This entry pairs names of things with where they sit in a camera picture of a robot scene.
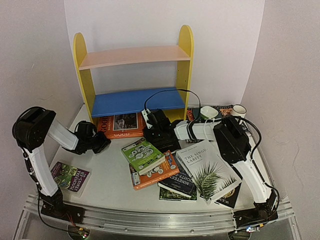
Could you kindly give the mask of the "large orange Good Morning book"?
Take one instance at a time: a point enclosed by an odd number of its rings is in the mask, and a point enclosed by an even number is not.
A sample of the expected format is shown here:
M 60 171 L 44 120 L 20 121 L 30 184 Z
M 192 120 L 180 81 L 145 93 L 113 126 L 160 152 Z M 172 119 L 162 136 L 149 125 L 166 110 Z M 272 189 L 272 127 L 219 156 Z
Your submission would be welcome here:
M 141 113 L 105 116 L 98 121 L 98 131 L 103 132 L 108 139 L 143 137 L 145 127 Z

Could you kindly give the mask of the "white Singularity palm book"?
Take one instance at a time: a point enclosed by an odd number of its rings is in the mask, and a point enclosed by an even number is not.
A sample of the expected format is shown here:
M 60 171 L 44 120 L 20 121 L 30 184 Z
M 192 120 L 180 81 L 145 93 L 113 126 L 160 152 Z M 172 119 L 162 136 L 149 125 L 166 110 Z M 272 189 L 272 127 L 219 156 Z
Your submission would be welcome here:
M 242 183 L 241 177 L 208 140 L 180 149 L 175 156 L 207 202 L 219 200 Z

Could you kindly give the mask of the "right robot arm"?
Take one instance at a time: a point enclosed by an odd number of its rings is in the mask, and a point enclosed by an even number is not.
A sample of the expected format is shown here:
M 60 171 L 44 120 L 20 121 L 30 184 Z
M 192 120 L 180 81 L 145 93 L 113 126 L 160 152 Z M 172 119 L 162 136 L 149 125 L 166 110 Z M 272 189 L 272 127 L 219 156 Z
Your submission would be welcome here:
M 230 115 L 212 119 L 209 123 L 182 119 L 170 122 L 161 109 L 150 111 L 145 108 L 141 113 L 147 125 L 145 136 L 157 143 L 163 140 L 216 141 L 222 159 L 240 173 L 253 196 L 254 208 L 235 213 L 238 224 L 267 223 L 278 218 L 279 191 L 266 182 L 254 160 L 257 146 L 251 146 L 240 124 L 244 118 Z

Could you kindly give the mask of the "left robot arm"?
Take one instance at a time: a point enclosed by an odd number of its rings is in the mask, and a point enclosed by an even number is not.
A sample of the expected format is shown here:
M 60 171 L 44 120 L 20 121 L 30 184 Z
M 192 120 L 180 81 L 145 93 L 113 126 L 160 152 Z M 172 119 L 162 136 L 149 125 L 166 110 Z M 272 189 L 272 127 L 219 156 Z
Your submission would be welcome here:
M 82 155 L 88 150 L 102 152 L 111 140 L 89 121 L 80 121 L 71 132 L 56 119 L 56 112 L 40 106 L 25 110 L 15 121 L 12 135 L 22 151 L 27 171 L 35 182 L 39 198 L 56 218 L 64 218 L 68 206 L 63 202 L 63 193 L 52 176 L 45 156 L 46 137 L 55 140 L 63 149 Z

